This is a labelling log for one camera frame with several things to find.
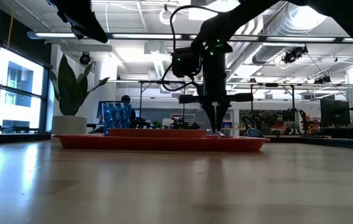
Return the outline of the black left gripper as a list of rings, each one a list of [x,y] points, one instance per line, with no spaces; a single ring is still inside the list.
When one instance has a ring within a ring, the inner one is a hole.
[[[107,43],[107,34],[91,11],[91,0],[47,0],[57,10],[64,23],[71,25],[71,31],[77,39],[89,37],[101,43]]]

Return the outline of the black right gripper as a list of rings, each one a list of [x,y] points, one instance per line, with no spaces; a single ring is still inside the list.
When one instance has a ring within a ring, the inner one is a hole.
[[[231,107],[230,103],[252,101],[253,95],[251,93],[229,95],[226,91],[225,54],[232,51],[229,44],[217,40],[209,45],[195,45],[190,48],[200,55],[201,71],[199,74],[202,74],[202,83],[193,81],[192,85],[197,88],[197,95],[182,95],[179,97],[179,102],[202,104],[212,132],[218,133],[222,127],[224,116]],[[216,125],[213,104],[217,105]]]

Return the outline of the orange round plate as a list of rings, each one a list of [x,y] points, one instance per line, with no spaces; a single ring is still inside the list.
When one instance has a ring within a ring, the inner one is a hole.
[[[204,138],[200,129],[109,129],[108,135],[127,138]]]

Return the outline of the blue translucent faceted cup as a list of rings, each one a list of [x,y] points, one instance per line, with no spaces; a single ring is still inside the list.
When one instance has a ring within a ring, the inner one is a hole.
[[[122,101],[106,101],[102,106],[102,121],[105,136],[109,136],[109,129],[129,128],[131,105]]]

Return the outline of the red plastic tray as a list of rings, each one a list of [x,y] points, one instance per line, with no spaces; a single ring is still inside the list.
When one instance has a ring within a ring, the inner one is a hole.
[[[135,138],[115,136],[56,135],[64,149],[106,149],[130,151],[257,152],[267,138]]]

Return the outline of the small blue round object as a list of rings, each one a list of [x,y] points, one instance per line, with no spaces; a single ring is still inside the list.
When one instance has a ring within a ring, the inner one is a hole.
[[[251,138],[262,138],[263,137],[262,133],[255,128],[246,129],[245,136],[251,137]]]

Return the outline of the long ceiling light bar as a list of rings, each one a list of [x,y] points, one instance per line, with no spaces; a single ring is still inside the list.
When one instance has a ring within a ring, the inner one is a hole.
[[[73,33],[61,32],[27,32],[30,39],[76,39]],[[173,40],[172,34],[149,33],[107,33],[107,38],[115,40]],[[230,42],[276,42],[276,43],[315,43],[315,44],[353,44],[350,37],[317,37],[317,36],[271,36],[271,35],[233,35]]]

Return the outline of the green leafy plant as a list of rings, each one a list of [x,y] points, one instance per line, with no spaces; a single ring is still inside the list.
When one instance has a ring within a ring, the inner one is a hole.
[[[109,77],[106,77],[89,90],[88,75],[92,65],[93,63],[89,64],[84,71],[76,77],[68,63],[66,55],[63,54],[58,73],[55,74],[53,71],[49,72],[49,80],[54,88],[55,99],[59,102],[62,115],[75,116],[87,96],[110,80]]]

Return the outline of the person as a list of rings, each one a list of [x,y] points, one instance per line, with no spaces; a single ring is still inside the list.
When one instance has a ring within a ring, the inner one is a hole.
[[[121,101],[123,103],[130,104],[131,98],[128,95],[123,95],[121,97]],[[134,123],[135,120],[136,120],[136,112],[135,112],[134,109],[131,108],[131,114],[130,114],[130,117],[129,117],[129,127],[131,129],[134,129],[136,127],[135,123]]]

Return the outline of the white plant pot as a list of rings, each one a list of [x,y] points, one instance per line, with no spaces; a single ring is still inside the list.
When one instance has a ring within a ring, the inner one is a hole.
[[[53,116],[51,133],[54,135],[86,134],[87,119],[82,116]]]

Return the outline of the large glass window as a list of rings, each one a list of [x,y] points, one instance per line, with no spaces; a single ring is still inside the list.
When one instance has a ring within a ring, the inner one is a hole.
[[[43,131],[47,117],[47,70],[19,54],[0,49],[0,126]]]

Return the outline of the black gantry frame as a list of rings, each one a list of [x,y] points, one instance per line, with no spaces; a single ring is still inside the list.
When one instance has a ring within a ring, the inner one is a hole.
[[[253,91],[254,86],[259,86],[255,91]],[[291,83],[251,83],[250,84],[250,93],[254,95],[254,93],[259,90],[261,87],[268,87],[268,88],[276,88],[282,87],[285,91],[287,91],[292,97],[292,110],[296,112],[295,107],[295,85]]]
[[[139,117],[142,117],[142,115],[143,115],[143,111],[142,111],[143,93],[152,84],[162,85],[166,90],[168,90],[167,89],[167,85],[181,84],[180,87],[177,87],[176,89],[171,89],[170,92],[182,90],[183,93],[186,92],[186,86],[187,86],[185,81],[177,81],[177,80],[164,80],[164,81],[161,81],[161,80],[139,80],[138,82],[140,83],[140,89],[139,89]]]

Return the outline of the silver ventilation duct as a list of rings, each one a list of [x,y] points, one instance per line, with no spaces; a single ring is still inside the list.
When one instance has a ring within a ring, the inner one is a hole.
[[[307,35],[315,27],[323,23],[326,16],[316,12],[309,6],[296,6],[288,3],[260,32],[261,35]],[[284,51],[284,46],[262,45],[253,55],[254,64],[265,64]]]

